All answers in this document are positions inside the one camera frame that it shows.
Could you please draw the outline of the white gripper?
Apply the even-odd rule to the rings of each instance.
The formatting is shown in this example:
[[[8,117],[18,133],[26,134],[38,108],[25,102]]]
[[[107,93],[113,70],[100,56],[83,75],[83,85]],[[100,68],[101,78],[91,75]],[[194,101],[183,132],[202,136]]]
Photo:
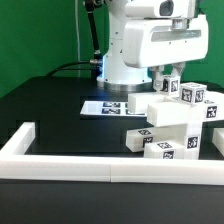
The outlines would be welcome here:
[[[164,66],[181,77],[186,61],[208,52],[208,23],[199,12],[200,0],[132,0],[125,5],[122,56],[126,65],[151,67],[153,88],[163,88]]]

